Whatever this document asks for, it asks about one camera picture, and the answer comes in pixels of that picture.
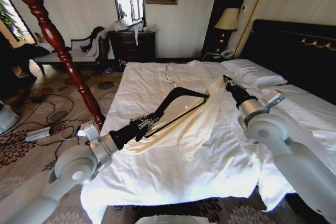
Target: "window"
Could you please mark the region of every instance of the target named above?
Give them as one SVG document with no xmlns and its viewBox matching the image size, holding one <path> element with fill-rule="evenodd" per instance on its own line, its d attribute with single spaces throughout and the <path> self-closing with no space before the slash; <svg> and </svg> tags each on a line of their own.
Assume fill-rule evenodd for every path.
<svg viewBox="0 0 336 224">
<path fill-rule="evenodd" d="M 10 0 L 0 0 L 0 19 L 17 41 L 35 43 Z"/>
</svg>

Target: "clothes hanger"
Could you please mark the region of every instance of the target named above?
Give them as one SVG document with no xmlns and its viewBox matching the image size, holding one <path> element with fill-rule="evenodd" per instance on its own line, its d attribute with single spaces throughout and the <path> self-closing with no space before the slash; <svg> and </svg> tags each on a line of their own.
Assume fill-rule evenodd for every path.
<svg viewBox="0 0 336 224">
<path fill-rule="evenodd" d="M 170 64 L 173 64 L 173 63 L 169 63 L 169 64 L 166 66 L 166 76 L 167 76 L 167 81 L 168 81 L 169 84 L 175 84 L 175 87 L 177 88 L 177 86 L 176 86 L 176 82 L 174 82 L 174 81 L 170 81 L 170 80 L 169 80 L 168 66 L 169 66 Z"/>
<path fill-rule="evenodd" d="M 163 102 L 160 104 L 160 106 L 155 110 L 155 112 L 150 113 L 148 115 L 138 116 L 137 118 L 131 119 L 129 125 L 126 125 L 125 127 L 119 129 L 118 131 L 110 131 L 110 135 L 112 139 L 118 139 L 118 141 L 115 141 L 115 144 L 117 145 L 118 149 L 121 150 L 129 140 L 133 139 L 135 137 L 135 140 L 138 142 L 142 137 L 150 137 L 154 135 L 155 133 L 159 132 L 160 130 L 164 129 L 168 125 L 172 124 L 176 120 L 180 119 L 181 117 L 187 115 L 188 113 L 192 112 L 202 104 L 206 102 L 206 100 L 209 98 L 209 95 L 202 94 L 196 91 L 192 91 L 186 88 L 177 87 L 176 83 L 171 81 L 169 79 L 168 75 L 168 66 L 166 66 L 166 76 L 167 81 L 169 84 L 175 84 L 175 88 L 169 92 L 169 94 L 166 96 L 166 98 L 163 100 Z M 182 115 L 176 117 L 175 119 L 167 122 L 159 129 L 155 130 L 154 132 L 151 132 L 149 135 L 146 135 L 149 133 L 153 127 L 154 123 L 160 120 L 160 118 L 164 115 L 164 111 L 168 108 L 168 106 L 177 98 L 181 96 L 189 96 L 189 97 L 199 97 L 204 98 L 204 101 L 200 103 L 199 105 L 195 106 L 194 108 L 188 110 L 187 112 L 183 113 Z"/>
<path fill-rule="evenodd" d="M 165 127 L 167 127 L 168 125 L 172 124 L 173 122 L 175 122 L 176 120 L 180 119 L 181 117 L 187 115 L 188 113 L 192 112 L 193 110 L 195 110 L 196 108 L 198 108 L 199 106 L 203 105 L 206 100 L 208 99 L 208 95 L 206 94 L 202 94 L 193 90 L 189 90 L 186 88 L 182 88 L 182 87 L 177 87 L 176 86 L 176 82 L 171 81 L 169 79 L 169 75 L 168 75 L 168 66 L 170 65 L 168 64 L 166 66 L 166 76 L 167 76 L 167 81 L 169 84 L 175 84 L 175 88 L 170 91 L 170 93 L 166 96 L 166 98 L 163 100 L 163 102 L 160 104 L 160 106 L 157 108 L 157 110 L 153 113 L 155 114 L 159 119 L 163 116 L 164 111 L 168 108 L 168 106 L 177 98 L 181 97 L 181 96 L 189 96 L 189 97 L 200 97 L 200 98 L 204 98 L 204 101 L 202 103 L 200 103 L 199 105 L 193 107 L 192 109 L 188 110 L 187 112 L 183 113 L 182 115 L 176 117 L 175 119 L 169 121 L 168 123 L 166 123 L 164 126 L 160 127 L 159 129 L 155 130 L 154 132 L 150 133 L 149 135 L 145 135 L 144 137 L 148 138 L 152 135 L 154 135 L 155 133 L 159 132 L 160 130 L 164 129 Z"/>
</svg>

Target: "floral rug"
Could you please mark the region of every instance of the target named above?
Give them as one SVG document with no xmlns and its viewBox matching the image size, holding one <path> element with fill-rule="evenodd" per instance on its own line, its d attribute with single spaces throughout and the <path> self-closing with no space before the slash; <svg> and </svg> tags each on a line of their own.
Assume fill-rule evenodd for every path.
<svg viewBox="0 0 336 224">
<path fill-rule="evenodd" d="M 52 169 L 60 153 L 67 148 L 85 144 L 86 138 L 76 138 L 74 132 L 83 122 L 92 120 L 91 114 L 85 111 L 85 104 L 76 86 L 64 70 L 45 66 L 46 75 L 42 76 L 33 63 L 31 68 L 37 77 L 35 83 L 18 90 L 16 95 L 4 101 L 17 110 L 21 119 L 0 136 L 0 200 L 36 173 Z M 122 73 L 104 73 L 88 67 L 81 72 L 99 102 L 102 113 L 106 115 Z M 28 132 L 48 126 L 49 137 L 32 143 L 23 141 Z M 68 192 L 44 223 L 91 223 L 81 207 L 80 192 L 79 185 Z M 263 209 L 265 206 L 255 190 L 248 199 L 211 198 L 156 207 L 111 206 L 107 208 L 102 223 L 133 224 L 141 217 L 162 214 L 203 216 L 210 222 L 227 224 L 304 223 L 285 201 L 272 212 L 262 212 Z"/>
</svg>

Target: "beige garment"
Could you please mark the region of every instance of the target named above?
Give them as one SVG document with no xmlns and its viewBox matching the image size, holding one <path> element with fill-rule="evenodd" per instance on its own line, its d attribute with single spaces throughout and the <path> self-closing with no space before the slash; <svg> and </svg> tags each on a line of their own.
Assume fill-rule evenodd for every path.
<svg viewBox="0 0 336 224">
<path fill-rule="evenodd" d="M 189 161 L 192 160 L 195 152 L 210 138 L 224 96 L 224 90 L 223 78 L 216 79 L 207 87 L 206 93 L 209 94 L 209 98 L 205 104 L 149 138 L 143 137 L 139 142 L 136 142 L 135 138 L 132 139 L 124 146 L 122 152 L 140 154 L 157 146 L 178 145 L 183 156 Z M 202 101 L 203 98 L 196 99 L 188 108 L 194 108 Z M 152 132 L 179 114 L 182 114 L 181 107 L 171 104 L 165 111 L 165 115 L 155 124 Z"/>
</svg>

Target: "table lamp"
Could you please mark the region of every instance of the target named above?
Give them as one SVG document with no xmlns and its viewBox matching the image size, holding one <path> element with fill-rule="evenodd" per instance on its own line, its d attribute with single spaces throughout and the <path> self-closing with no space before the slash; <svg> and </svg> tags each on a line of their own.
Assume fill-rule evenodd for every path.
<svg viewBox="0 0 336 224">
<path fill-rule="evenodd" d="M 217 40 L 216 52 L 225 50 L 232 31 L 237 30 L 238 12 L 238 8 L 226 8 L 215 25 L 215 28 L 222 30 L 220 38 Z"/>
</svg>

